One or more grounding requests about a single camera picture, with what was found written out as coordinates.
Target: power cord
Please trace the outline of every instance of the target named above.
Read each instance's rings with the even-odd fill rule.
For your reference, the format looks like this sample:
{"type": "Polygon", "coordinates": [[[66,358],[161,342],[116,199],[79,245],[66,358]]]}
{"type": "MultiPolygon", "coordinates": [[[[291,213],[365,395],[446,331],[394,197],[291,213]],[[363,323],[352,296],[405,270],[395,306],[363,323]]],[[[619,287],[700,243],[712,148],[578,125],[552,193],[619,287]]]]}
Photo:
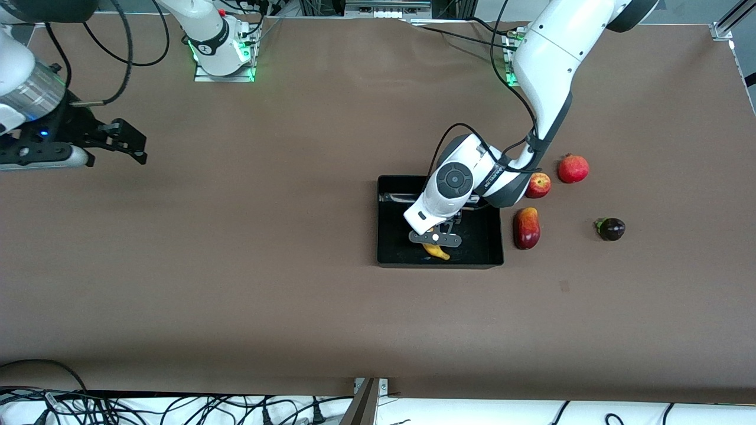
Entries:
{"type": "Polygon", "coordinates": [[[121,86],[118,87],[118,91],[112,96],[110,96],[107,99],[103,99],[101,101],[89,101],[89,102],[73,102],[71,106],[73,107],[93,107],[93,106],[104,106],[107,104],[112,104],[116,99],[120,98],[123,92],[126,90],[126,86],[129,84],[129,78],[132,76],[132,65],[134,64],[134,40],[132,38],[132,29],[129,26],[129,20],[126,19],[126,14],[123,11],[123,8],[121,7],[121,4],[118,2],[118,0],[110,0],[111,3],[113,3],[113,7],[118,11],[118,16],[121,17],[121,21],[123,22],[123,29],[126,31],[126,44],[129,48],[129,52],[126,57],[126,71],[123,74],[123,80],[121,81],[121,86]]]}
{"type": "Polygon", "coordinates": [[[66,52],[63,51],[63,48],[60,46],[55,33],[52,32],[52,27],[50,26],[49,22],[45,22],[45,29],[47,30],[47,34],[50,37],[52,44],[55,45],[57,53],[60,55],[60,58],[63,59],[63,64],[66,66],[66,88],[68,88],[68,86],[71,85],[71,63],[68,61],[66,52]]]}
{"type": "Polygon", "coordinates": [[[499,36],[506,36],[509,33],[509,30],[507,30],[507,31],[503,31],[503,30],[502,31],[494,31],[494,27],[488,25],[488,22],[484,21],[483,19],[480,19],[479,17],[471,16],[471,17],[465,18],[464,20],[471,20],[473,22],[477,22],[477,23],[483,25],[483,27],[486,28],[488,31],[490,31],[492,33],[496,33],[499,36]]]}
{"type": "MultiPolygon", "coordinates": [[[[457,128],[457,127],[464,127],[465,129],[470,130],[470,132],[473,133],[480,140],[480,143],[483,145],[483,148],[488,153],[488,155],[491,157],[491,159],[495,163],[499,162],[499,158],[496,158],[494,156],[494,153],[491,152],[491,147],[488,146],[488,143],[485,142],[485,140],[483,139],[483,136],[481,136],[480,133],[478,133],[477,130],[475,130],[473,127],[471,127],[471,126],[469,126],[469,125],[467,125],[465,123],[452,124],[448,129],[446,129],[446,131],[444,132],[444,135],[441,136],[441,140],[438,141],[438,144],[435,147],[435,151],[433,152],[433,158],[430,160],[430,167],[428,168],[428,175],[426,176],[426,182],[423,185],[423,190],[425,190],[426,186],[428,185],[428,181],[430,181],[430,176],[431,176],[431,174],[433,174],[433,166],[435,164],[435,159],[438,156],[438,151],[441,150],[441,146],[444,144],[444,140],[446,139],[446,136],[449,135],[449,133],[451,132],[451,130],[453,130],[453,129],[457,128]]],[[[501,158],[504,158],[504,155],[507,152],[509,152],[510,150],[512,150],[513,148],[515,148],[515,147],[517,147],[517,146],[525,143],[526,140],[527,140],[527,138],[523,138],[521,141],[518,141],[517,143],[511,144],[506,149],[502,150],[501,151],[501,158]]],[[[504,166],[504,171],[521,172],[523,174],[533,174],[534,172],[540,172],[541,170],[542,170],[541,168],[527,169],[527,166],[524,169],[517,169],[517,168],[510,167],[508,165],[504,166]]]]}
{"type": "Polygon", "coordinates": [[[321,425],[321,423],[326,421],[326,418],[323,417],[321,404],[318,402],[318,399],[315,398],[315,396],[312,396],[312,404],[312,425],[321,425]]]}
{"type": "Polygon", "coordinates": [[[554,418],[554,422],[552,422],[551,425],[557,425],[559,423],[559,420],[562,419],[562,414],[565,412],[565,409],[567,408],[568,404],[569,404],[569,400],[562,403],[562,406],[559,407],[559,411],[557,411],[556,417],[554,418]]]}
{"type": "Polygon", "coordinates": [[[617,420],[617,421],[619,422],[619,425],[624,425],[624,422],[622,422],[622,418],[621,418],[621,417],[619,417],[619,416],[617,416],[616,414],[613,414],[613,413],[608,413],[608,414],[606,414],[606,416],[604,417],[604,423],[605,423],[606,425],[612,425],[612,424],[611,424],[611,423],[609,422],[609,419],[611,419],[611,418],[615,418],[615,419],[616,419],[616,420],[617,420]]]}
{"type": "Polygon", "coordinates": [[[532,129],[533,135],[535,135],[537,137],[538,136],[538,131],[537,131],[537,128],[535,126],[535,114],[533,114],[533,110],[530,108],[530,105],[525,100],[525,98],[520,93],[518,93],[517,90],[515,90],[509,84],[507,84],[507,81],[499,73],[499,69],[496,66],[496,61],[494,60],[494,46],[493,46],[493,43],[494,43],[494,41],[496,41],[496,35],[497,35],[498,28],[499,28],[499,22],[501,21],[501,17],[504,15],[504,9],[507,8],[507,3],[509,3],[509,1],[510,0],[504,0],[504,3],[501,5],[501,10],[499,11],[499,16],[496,18],[496,23],[494,24],[494,28],[493,28],[493,31],[492,31],[492,34],[491,34],[491,48],[490,48],[490,50],[489,50],[488,53],[489,53],[490,58],[491,58],[491,67],[494,68],[494,72],[496,73],[496,77],[499,79],[499,81],[501,81],[502,84],[504,84],[505,87],[507,87],[507,90],[509,90],[510,92],[512,92],[512,94],[515,95],[519,99],[520,102],[522,102],[522,106],[524,106],[525,109],[528,111],[528,115],[530,115],[530,120],[533,122],[533,129],[532,129]]]}
{"type": "MultiPolygon", "coordinates": [[[[346,400],[346,399],[353,399],[353,398],[354,397],[351,397],[351,396],[332,397],[330,399],[320,400],[317,404],[328,403],[328,402],[335,402],[336,400],[346,400]]],[[[294,419],[294,422],[292,422],[292,423],[295,423],[296,422],[296,418],[299,416],[300,413],[302,413],[302,412],[304,412],[304,411],[306,411],[306,410],[308,410],[310,408],[313,408],[314,406],[315,406],[315,403],[313,403],[311,405],[307,405],[307,406],[299,409],[298,411],[295,411],[294,413],[292,413],[291,415],[289,415],[286,419],[282,420],[278,425],[284,425],[286,422],[288,422],[289,420],[292,420],[292,419],[294,419]]]]}
{"type": "MultiPolygon", "coordinates": [[[[673,406],[674,406],[674,403],[670,403],[664,409],[664,413],[661,416],[661,425],[667,425],[667,416],[669,415],[669,411],[672,410],[673,406]]],[[[608,414],[606,414],[606,416],[604,417],[604,424],[605,425],[612,425],[609,422],[609,419],[616,419],[617,422],[619,422],[619,425],[624,425],[624,422],[622,421],[622,418],[619,417],[617,414],[614,414],[614,413],[608,413],[608,414]]]]}
{"type": "Polygon", "coordinates": [[[458,39],[469,40],[471,42],[480,43],[482,45],[489,45],[490,44],[491,48],[498,47],[498,48],[505,48],[506,50],[511,50],[511,51],[516,51],[517,50],[517,48],[515,48],[514,46],[497,44],[495,42],[495,40],[491,40],[491,42],[489,43],[489,42],[487,42],[485,40],[479,40],[479,39],[475,39],[473,37],[463,36],[461,34],[450,33],[448,31],[444,31],[443,29],[431,28],[429,26],[424,26],[424,25],[421,25],[420,28],[427,29],[428,31],[433,31],[434,33],[441,33],[441,34],[446,34],[447,36],[457,37],[458,39]]]}
{"type": "MultiPolygon", "coordinates": [[[[156,60],[152,60],[151,62],[144,62],[144,63],[132,62],[132,65],[135,67],[152,67],[153,65],[159,64],[163,59],[166,58],[166,55],[168,54],[168,50],[170,49],[170,45],[171,45],[171,35],[170,35],[170,32],[168,31],[168,23],[166,22],[166,16],[163,14],[163,11],[160,9],[160,6],[157,4],[156,0],[151,0],[151,1],[152,1],[152,4],[155,5],[155,8],[157,9],[157,13],[160,15],[160,19],[163,22],[163,31],[166,34],[166,46],[163,49],[163,53],[156,60]]],[[[105,53],[109,54],[113,59],[121,62],[122,64],[128,63],[127,60],[121,58],[117,54],[110,51],[110,49],[105,47],[97,38],[97,36],[92,32],[91,28],[89,28],[89,25],[87,25],[86,22],[84,22],[83,25],[84,25],[84,29],[87,30],[87,33],[91,37],[92,41],[94,41],[94,43],[99,48],[101,48],[105,53]]]]}

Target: eggplant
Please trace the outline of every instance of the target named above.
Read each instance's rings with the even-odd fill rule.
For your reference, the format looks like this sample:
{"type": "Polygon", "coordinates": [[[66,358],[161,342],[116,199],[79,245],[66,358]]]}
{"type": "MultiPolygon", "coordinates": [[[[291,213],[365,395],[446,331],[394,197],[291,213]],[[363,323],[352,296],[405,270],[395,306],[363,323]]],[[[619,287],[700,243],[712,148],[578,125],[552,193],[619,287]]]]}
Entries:
{"type": "Polygon", "coordinates": [[[596,230],[603,240],[617,240],[624,234],[624,222],[620,219],[600,219],[596,222],[596,230]]]}

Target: black cable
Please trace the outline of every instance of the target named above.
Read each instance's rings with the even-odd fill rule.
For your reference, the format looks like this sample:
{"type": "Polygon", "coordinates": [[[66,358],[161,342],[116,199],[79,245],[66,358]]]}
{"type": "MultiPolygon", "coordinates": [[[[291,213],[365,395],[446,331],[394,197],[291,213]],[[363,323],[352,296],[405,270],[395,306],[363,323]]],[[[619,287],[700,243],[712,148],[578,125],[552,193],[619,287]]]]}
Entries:
{"type": "Polygon", "coordinates": [[[234,420],[234,423],[236,423],[237,419],[236,419],[236,417],[231,412],[226,411],[226,410],[220,408],[221,404],[223,404],[225,400],[228,400],[230,398],[231,398],[230,396],[226,396],[225,399],[223,397],[218,397],[218,398],[216,398],[214,400],[214,404],[212,404],[212,405],[206,405],[207,409],[202,413],[202,416],[197,421],[197,425],[204,425],[205,421],[207,420],[207,417],[214,410],[223,412],[223,413],[231,416],[231,418],[234,420]]]}
{"type": "MultiPolygon", "coordinates": [[[[163,415],[161,415],[161,416],[160,416],[160,425],[163,425],[163,423],[164,423],[164,422],[166,421],[166,416],[168,415],[168,412],[170,412],[170,411],[172,411],[172,410],[175,410],[175,409],[173,408],[173,405],[174,405],[174,404],[176,404],[176,403],[178,403],[179,401],[181,401],[181,399],[183,399],[183,398],[184,398],[184,397],[178,398],[178,399],[174,400],[173,402],[171,402],[171,403],[170,403],[170,404],[168,405],[168,407],[167,407],[167,408],[165,409],[165,411],[163,412],[163,415]]],[[[194,400],[192,400],[191,402],[187,403],[186,405],[182,405],[181,407],[182,407],[182,408],[183,408],[183,407],[186,407],[186,406],[190,405],[191,403],[194,403],[195,401],[197,401],[197,400],[199,400],[199,399],[200,399],[200,397],[196,397],[196,398],[195,398],[194,400]]]]}
{"type": "MultiPolygon", "coordinates": [[[[438,156],[438,151],[441,150],[441,146],[444,144],[444,140],[446,139],[446,136],[448,136],[449,133],[451,132],[451,130],[455,129],[456,127],[464,127],[466,129],[470,130],[471,133],[473,133],[480,140],[480,143],[483,145],[483,148],[488,153],[488,155],[491,157],[491,159],[495,163],[498,163],[499,159],[494,156],[494,153],[491,152],[491,148],[488,146],[488,143],[485,142],[485,140],[483,139],[483,136],[481,136],[480,133],[477,132],[477,130],[475,130],[473,127],[471,127],[471,126],[469,126],[469,125],[467,125],[465,123],[452,124],[448,129],[446,129],[446,131],[444,132],[444,135],[441,136],[441,140],[438,141],[438,144],[435,147],[435,151],[433,152],[433,158],[430,161],[430,167],[428,167],[428,175],[426,176],[426,182],[423,185],[423,190],[425,190],[425,187],[428,185],[428,181],[430,180],[430,176],[431,176],[431,174],[433,174],[433,168],[434,168],[434,165],[435,165],[435,158],[438,156]]],[[[523,138],[521,141],[518,141],[517,143],[511,144],[510,146],[508,146],[507,149],[502,150],[500,158],[504,158],[504,155],[506,154],[506,152],[512,150],[514,147],[517,147],[517,146],[525,143],[526,140],[527,140],[527,138],[523,138]]],[[[528,166],[526,166],[526,167],[524,167],[522,169],[517,169],[517,168],[512,168],[512,167],[510,167],[508,165],[505,165],[504,166],[504,171],[521,172],[523,174],[533,174],[534,172],[540,172],[542,170],[541,168],[527,169],[528,166]]]]}
{"type": "MultiPolygon", "coordinates": [[[[166,58],[166,55],[168,54],[168,50],[171,47],[171,35],[170,35],[170,32],[168,31],[168,23],[166,22],[166,16],[163,14],[163,11],[160,9],[160,6],[157,4],[157,1],[156,0],[151,0],[151,1],[152,1],[153,5],[155,5],[155,8],[157,9],[157,13],[160,14],[160,19],[163,22],[163,31],[166,34],[166,46],[163,49],[163,53],[156,60],[152,60],[151,62],[145,62],[145,63],[142,63],[142,64],[139,63],[139,62],[132,62],[132,65],[135,66],[135,67],[151,67],[153,65],[159,64],[160,61],[162,61],[163,59],[166,58]]],[[[87,33],[91,37],[92,41],[94,41],[94,43],[97,46],[99,46],[99,48],[101,48],[105,53],[109,54],[110,57],[112,57],[113,59],[121,62],[122,64],[127,64],[128,63],[127,60],[121,58],[117,54],[115,54],[112,51],[110,51],[110,49],[108,49],[107,47],[105,47],[100,42],[100,40],[97,38],[97,36],[95,36],[95,34],[91,31],[91,29],[89,28],[89,25],[87,25],[86,22],[84,22],[83,25],[84,25],[84,29],[87,30],[87,33]]]]}
{"type": "Polygon", "coordinates": [[[253,28],[253,29],[250,29],[250,30],[249,30],[249,31],[247,31],[246,33],[243,33],[243,34],[242,34],[241,36],[242,36],[242,37],[246,37],[246,36],[248,36],[248,35],[250,35],[250,34],[253,34],[253,33],[254,33],[255,31],[257,31],[257,30],[258,30],[258,29],[260,28],[260,26],[262,25],[262,20],[263,20],[264,18],[265,18],[265,15],[264,15],[264,14],[261,14],[261,16],[260,16],[260,20],[259,20],[259,21],[257,21],[257,25],[255,25],[255,28],[253,28]]]}
{"type": "MultiPolygon", "coordinates": [[[[485,27],[488,31],[490,31],[492,33],[494,32],[494,27],[488,25],[488,22],[484,21],[483,19],[480,19],[479,17],[474,17],[474,16],[473,17],[468,17],[468,18],[465,18],[465,20],[471,20],[472,22],[477,22],[477,23],[483,25],[483,27],[485,27]]],[[[507,31],[495,31],[495,33],[498,34],[499,36],[505,36],[505,35],[507,35],[509,33],[509,30],[507,30],[507,31]]]]}
{"type": "Polygon", "coordinates": [[[312,425],[321,425],[321,423],[326,421],[326,418],[323,417],[321,404],[318,402],[317,397],[312,396],[312,404],[312,425]]]}
{"type": "Polygon", "coordinates": [[[567,408],[568,404],[569,404],[569,400],[562,403],[562,406],[559,408],[559,411],[557,411],[556,417],[554,418],[554,422],[552,422],[551,425],[557,425],[559,423],[559,420],[562,419],[562,414],[565,412],[565,409],[567,408]]]}
{"type": "Polygon", "coordinates": [[[420,28],[427,29],[428,31],[433,31],[434,33],[446,34],[447,36],[457,37],[459,39],[464,39],[464,40],[469,40],[471,42],[480,43],[482,45],[489,45],[490,44],[491,45],[491,50],[493,50],[494,47],[504,48],[506,50],[511,50],[511,51],[517,50],[514,46],[497,44],[495,42],[496,40],[491,40],[491,42],[489,43],[489,42],[486,42],[485,40],[478,40],[478,39],[475,39],[473,37],[463,36],[461,34],[456,34],[456,33],[450,33],[448,31],[444,31],[443,29],[431,28],[429,26],[424,26],[424,25],[421,25],[420,28]]]}
{"type": "Polygon", "coordinates": [[[661,425],[667,425],[667,415],[669,415],[669,411],[672,410],[672,406],[674,406],[674,403],[670,403],[664,410],[664,414],[661,416],[661,425]]]}
{"type": "Polygon", "coordinates": [[[510,0],[504,0],[504,3],[501,5],[501,10],[499,11],[499,16],[496,18],[496,23],[494,24],[494,30],[491,34],[491,48],[489,50],[489,55],[491,57],[491,67],[494,68],[494,72],[496,73],[496,77],[501,81],[502,84],[504,84],[507,89],[512,92],[513,95],[515,95],[520,102],[522,102],[522,105],[525,106],[525,109],[528,111],[528,115],[530,115],[530,120],[533,122],[533,135],[538,137],[538,130],[535,126],[535,114],[533,114],[533,110],[530,108],[530,105],[528,102],[523,98],[523,96],[520,95],[520,93],[517,92],[514,88],[512,88],[509,84],[507,84],[507,81],[501,76],[499,73],[499,69],[496,67],[496,61],[494,60],[494,41],[496,41],[496,35],[499,28],[499,22],[501,21],[502,15],[504,15],[504,9],[507,8],[507,3],[509,3],[510,0]]]}
{"type": "Polygon", "coordinates": [[[139,414],[134,409],[130,408],[128,405],[125,405],[125,404],[123,404],[120,401],[115,401],[114,402],[111,399],[106,399],[106,398],[103,398],[103,397],[93,396],[93,395],[88,394],[88,393],[74,392],[74,391],[64,391],[62,389],[48,390],[48,389],[35,388],[35,387],[31,387],[31,386],[0,386],[0,388],[2,388],[2,389],[13,389],[13,390],[21,390],[21,391],[32,392],[32,393],[36,394],[39,397],[39,399],[44,400],[45,404],[48,405],[48,407],[51,409],[51,411],[53,413],[56,413],[56,414],[59,414],[59,415],[63,415],[63,416],[76,416],[78,414],[84,414],[85,416],[89,417],[90,423],[97,423],[97,422],[99,422],[99,421],[96,420],[96,415],[99,414],[100,416],[102,416],[104,418],[104,422],[106,424],[117,423],[117,420],[127,420],[128,422],[131,422],[134,425],[147,425],[147,422],[141,416],[139,416],[139,414]],[[118,416],[118,415],[115,416],[115,418],[117,420],[113,420],[112,417],[111,418],[107,418],[107,414],[110,413],[109,410],[101,408],[100,411],[94,411],[93,412],[93,411],[89,410],[89,407],[87,406],[86,403],[84,404],[84,408],[83,408],[84,411],[82,413],[76,413],[76,412],[74,412],[73,409],[71,409],[71,407],[68,406],[68,405],[66,405],[66,404],[63,404],[63,406],[66,409],[68,409],[70,413],[57,411],[57,410],[54,409],[54,407],[52,405],[49,404],[47,397],[45,397],[46,393],[50,393],[50,394],[52,394],[52,393],[66,394],[66,395],[70,395],[70,396],[75,396],[78,399],[82,399],[82,400],[89,400],[89,399],[91,399],[91,400],[94,400],[94,401],[113,403],[115,406],[120,406],[122,408],[122,409],[118,409],[118,410],[123,410],[125,413],[130,413],[131,415],[133,415],[137,419],[139,419],[139,423],[136,423],[133,420],[129,420],[127,417],[118,416]]]}
{"type": "MultiPolygon", "coordinates": [[[[336,400],[346,400],[346,399],[353,399],[353,398],[354,398],[354,397],[351,397],[351,396],[344,396],[344,397],[333,397],[333,398],[331,398],[331,399],[320,400],[320,401],[318,402],[318,404],[322,405],[323,403],[328,403],[328,402],[335,402],[336,400]]],[[[289,421],[290,419],[292,419],[293,417],[294,417],[294,418],[298,417],[300,413],[302,413],[303,411],[306,411],[306,410],[308,410],[309,408],[312,408],[313,406],[314,406],[314,403],[313,403],[313,404],[311,404],[311,405],[307,405],[307,406],[305,406],[305,407],[303,407],[303,408],[299,409],[298,411],[295,411],[294,413],[292,413],[291,415],[289,415],[289,417],[287,417],[286,419],[282,420],[282,421],[281,421],[281,422],[280,422],[280,423],[279,423],[278,425],[284,425],[284,424],[285,424],[286,422],[288,422],[288,421],[289,421]]]]}
{"type": "Polygon", "coordinates": [[[621,418],[621,417],[619,417],[619,416],[617,416],[616,414],[613,414],[613,413],[608,413],[608,414],[606,414],[606,416],[604,417],[604,424],[605,424],[605,425],[612,425],[612,424],[611,424],[611,423],[609,422],[609,419],[610,419],[610,418],[615,418],[615,419],[616,419],[616,420],[617,420],[617,421],[619,422],[619,425],[624,425],[624,422],[622,422],[622,418],[621,418]]]}
{"type": "Polygon", "coordinates": [[[244,413],[244,416],[241,417],[241,420],[239,422],[237,422],[237,425],[243,425],[244,421],[246,420],[246,418],[248,416],[250,416],[252,414],[252,412],[255,411],[255,409],[257,409],[258,407],[262,406],[263,403],[265,402],[265,400],[267,400],[267,396],[265,398],[263,398],[263,400],[261,402],[257,403],[256,405],[252,406],[251,409],[249,409],[248,411],[246,411],[244,413]]]}
{"type": "Polygon", "coordinates": [[[123,29],[126,31],[126,44],[129,47],[129,52],[126,55],[126,71],[123,73],[121,86],[118,87],[116,94],[102,100],[103,105],[111,104],[117,98],[121,97],[123,91],[126,90],[126,86],[129,84],[129,78],[132,76],[132,64],[134,63],[134,40],[132,39],[132,29],[129,26],[129,20],[126,19],[126,14],[123,12],[123,8],[121,8],[121,4],[118,0],[110,0],[110,3],[113,3],[113,7],[116,8],[118,15],[121,17],[121,21],[123,21],[123,29]]]}
{"type": "Polygon", "coordinates": [[[193,414],[193,415],[191,415],[191,416],[189,417],[189,419],[187,419],[187,420],[186,420],[186,421],[184,422],[184,425],[189,425],[189,423],[191,422],[191,420],[192,420],[192,419],[194,419],[194,417],[195,417],[195,416],[197,416],[198,414],[200,414],[200,412],[204,411],[204,410],[205,410],[205,409],[207,408],[207,405],[208,405],[208,404],[209,404],[210,402],[211,402],[211,401],[210,401],[210,397],[208,397],[208,398],[207,398],[207,403],[205,403],[205,405],[203,405],[203,406],[202,406],[202,408],[200,408],[200,410],[198,410],[198,411],[194,412],[194,414],[193,414]]]}
{"type": "Polygon", "coordinates": [[[63,59],[63,64],[66,66],[66,88],[68,88],[68,86],[71,85],[71,63],[68,61],[66,52],[63,51],[63,48],[60,46],[60,43],[57,41],[57,37],[55,36],[55,33],[52,32],[52,27],[50,27],[49,22],[45,22],[45,29],[47,30],[48,36],[50,37],[52,44],[55,45],[55,48],[57,49],[57,53],[60,55],[60,58],[63,59]]]}

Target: metal frame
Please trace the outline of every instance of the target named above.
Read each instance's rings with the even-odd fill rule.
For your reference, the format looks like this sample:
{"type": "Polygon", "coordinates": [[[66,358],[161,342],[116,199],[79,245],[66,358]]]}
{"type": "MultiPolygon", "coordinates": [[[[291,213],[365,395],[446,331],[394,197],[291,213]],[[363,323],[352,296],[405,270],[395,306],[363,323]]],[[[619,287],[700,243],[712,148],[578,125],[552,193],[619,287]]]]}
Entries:
{"type": "Polygon", "coordinates": [[[721,19],[709,25],[711,37],[716,41],[731,39],[735,25],[741,23],[754,9],[756,9],[756,0],[740,0],[721,19]]]}
{"type": "Polygon", "coordinates": [[[349,408],[341,418],[339,425],[374,425],[378,398],[382,392],[388,391],[387,384],[381,384],[379,378],[358,378],[355,380],[355,388],[359,388],[357,395],[352,399],[349,408]]]}

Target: metal bracket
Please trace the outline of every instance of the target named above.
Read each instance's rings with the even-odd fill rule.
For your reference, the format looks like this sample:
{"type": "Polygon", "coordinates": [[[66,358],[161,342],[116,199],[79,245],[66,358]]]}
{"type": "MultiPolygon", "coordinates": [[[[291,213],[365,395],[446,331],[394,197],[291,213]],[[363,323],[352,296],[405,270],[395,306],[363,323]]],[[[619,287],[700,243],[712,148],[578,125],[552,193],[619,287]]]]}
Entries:
{"type": "Polygon", "coordinates": [[[462,244],[462,238],[458,234],[451,233],[451,228],[454,225],[458,225],[462,222],[462,214],[457,213],[454,217],[441,223],[440,225],[433,226],[433,228],[424,234],[417,234],[416,231],[410,231],[410,242],[416,244],[431,244],[438,245],[440,247],[457,248],[462,244]]]}
{"type": "Polygon", "coordinates": [[[379,378],[355,379],[357,395],[352,399],[349,408],[339,425],[375,425],[378,398],[389,391],[389,381],[379,378]]]}
{"type": "Polygon", "coordinates": [[[720,34],[721,27],[718,25],[719,25],[718,22],[709,24],[709,32],[711,33],[711,39],[713,39],[716,42],[727,42],[733,39],[732,31],[726,31],[724,32],[724,34],[720,34]]]}
{"type": "MultiPolygon", "coordinates": [[[[362,387],[362,383],[365,382],[365,378],[355,378],[355,394],[357,394],[362,387]]],[[[379,385],[379,391],[378,396],[379,397],[385,397],[389,394],[389,380],[388,378],[380,378],[378,379],[378,385],[379,385]]]]}
{"type": "Polygon", "coordinates": [[[725,42],[733,37],[732,29],[741,23],[754,9],[756,0],[739,0],[719,21],[709,25],[711,37],[716,42],[725,42]]]}

